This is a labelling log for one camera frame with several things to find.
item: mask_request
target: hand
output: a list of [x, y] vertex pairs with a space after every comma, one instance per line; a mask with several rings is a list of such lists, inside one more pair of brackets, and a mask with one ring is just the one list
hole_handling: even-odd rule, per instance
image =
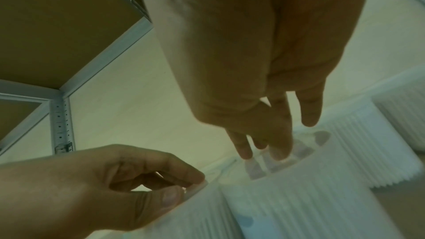
[[[0, 166], [2, 238], [85, 238], [140, 228], [204, 180], [176, 156], [111, 145]], [[130, 192], [144, 185], [151, 192]]]
[[[195, 117], [226, 128], [240, 156], [292, 147], [287, 91], [302, 122], [321, 114], [326, 77], [344, 51], [364, 0], [144, 0]], [[271, 107], [260, 101], [266, 96]]]

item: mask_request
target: cylindrical filter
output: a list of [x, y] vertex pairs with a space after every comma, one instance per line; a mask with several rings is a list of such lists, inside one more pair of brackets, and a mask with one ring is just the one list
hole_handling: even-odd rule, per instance
[[370, 188], [406, 181], [424, 171], [417, 155], [368, 98], [329, 107], [318, 127], [335, 136]]
[[403, 238], [347, 158], [328, 132], [298, 135], [288, 159], [265, 150], [220, 184], [246, 239]]
[[366, 91], [397, 132], [417, 151], [425, 151], [425, 65]]
[[153, 223], [126, 234], [126, 239], [243, 239], [217, 179], [219, 171], [205, 175], [205, 182], [187, 189], [185, 202]]

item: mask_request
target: white pleated filter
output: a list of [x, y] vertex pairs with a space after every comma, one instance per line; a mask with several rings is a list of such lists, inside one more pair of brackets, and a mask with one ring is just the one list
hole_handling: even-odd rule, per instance
[[217, 179], [206, 174], [204, 184], [189, 188], [185, 202], [148, 226], [129, 232], [125, 239], [243, 239]]
[[220, 178], [246, 239], [403, 238], [330, 133], [296, 138], [288, 159], [265, 150]]
[[420, 159], [369, 98], [329, 107], [318, 127], [338, 139], [370, 188], [407, 181], [424, 172]]
[[425, 65], [387, 79], [366, 94], [412, 149], [425, 152]]

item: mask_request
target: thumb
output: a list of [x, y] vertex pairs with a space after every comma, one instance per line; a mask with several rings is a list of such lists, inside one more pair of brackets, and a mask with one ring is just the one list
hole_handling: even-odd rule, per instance
[[179, 205], [183, 194], [179, 186], [149, 192], [107, 191], [96, 199], [98, 210], [92, 222], [96, 223], [96, 230], [131, 231], [141, 228]]

